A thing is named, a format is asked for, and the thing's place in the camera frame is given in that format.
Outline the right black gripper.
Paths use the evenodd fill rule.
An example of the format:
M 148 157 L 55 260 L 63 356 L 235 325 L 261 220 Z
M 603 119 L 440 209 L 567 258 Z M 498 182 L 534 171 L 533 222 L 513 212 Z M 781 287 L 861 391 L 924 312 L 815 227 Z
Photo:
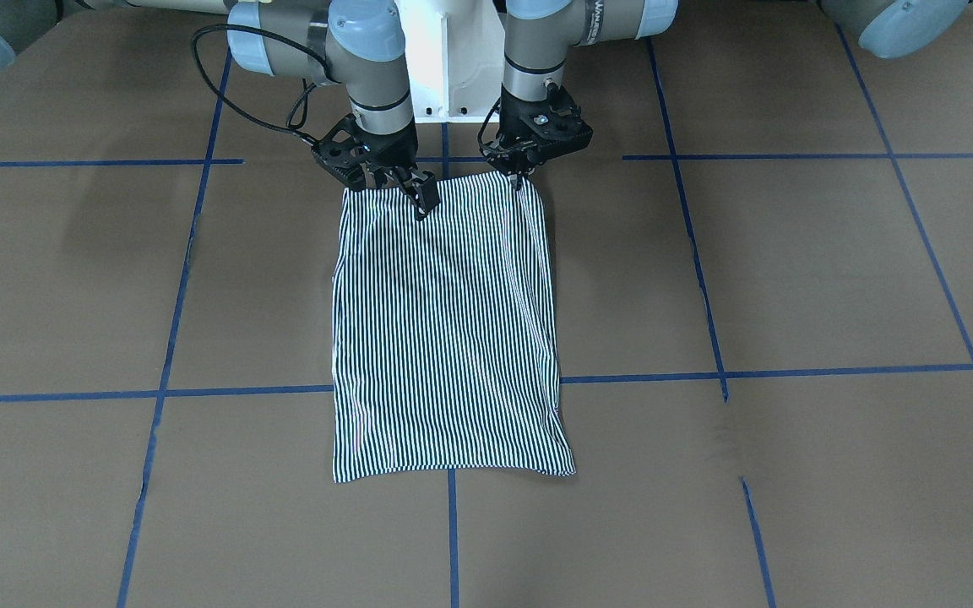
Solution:
M 414 208 L 417 222 L 427 219 L 440 204 L 435 173 L 416 169 L 418 137 L 416 126 L 404 126 L 398 132 L 375 134 L 362 131 L 366 146 L 367 168 L 364 188 L 371 190 L 402 186 L 402 192 Z

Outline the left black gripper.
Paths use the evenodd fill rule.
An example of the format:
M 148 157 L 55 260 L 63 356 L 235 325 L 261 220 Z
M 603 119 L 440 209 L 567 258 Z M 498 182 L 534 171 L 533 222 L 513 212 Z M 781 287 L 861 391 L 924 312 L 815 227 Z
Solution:
M 518 99 L 506 89 L 499 96 L 499 128 L 495 138 L 495 169 L 507 170 L 514 192 L 520 192 L 529 170 L 549 160 L 590 146 L 594 130 L 582 108 L 564 86 L 546 86 L 544 100 Z

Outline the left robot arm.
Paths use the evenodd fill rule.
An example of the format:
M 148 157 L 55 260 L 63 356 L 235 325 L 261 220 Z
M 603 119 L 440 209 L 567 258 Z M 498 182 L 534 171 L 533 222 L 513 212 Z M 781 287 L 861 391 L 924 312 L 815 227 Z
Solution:
M 892 59 L 930 45 L 966 9 L 965 1 L 818 1 L 816 8 L 874 57 Z M 503 20 L 503 79 L 492 107 L 499 124 L 479 143 L 510 187 L 546 162 L 586 149 L 592 127 L 565 89 L 572 47 L 653 37 L 671 27 L 676 1 L 509 1 Z

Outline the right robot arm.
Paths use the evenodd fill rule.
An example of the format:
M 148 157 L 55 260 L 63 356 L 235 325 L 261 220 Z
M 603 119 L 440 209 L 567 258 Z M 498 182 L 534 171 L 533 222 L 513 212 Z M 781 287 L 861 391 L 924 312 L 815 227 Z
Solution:
M 437 207 L 437 178 L 416 162 L 405 32 L 394 1 L 147 1 L 145 7 L 223 17 L 190 39 L 200 74 L 200 41 L 223 34 L 239 67 L 300 80 L 301 95 L 285 120 L 248 121 L 300 139 L 344 188 L 393 183 L 418 220 Z M 113 8 L 122 3 L 0 1 L 0 70 L 68 17 Z

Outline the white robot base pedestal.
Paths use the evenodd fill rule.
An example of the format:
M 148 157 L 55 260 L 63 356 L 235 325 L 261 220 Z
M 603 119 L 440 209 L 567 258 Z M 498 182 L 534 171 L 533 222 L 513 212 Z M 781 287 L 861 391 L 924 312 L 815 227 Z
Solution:
M 501 93 L 503 19 L 492 1 L 398 1 L 416 122 L 482 123 Z

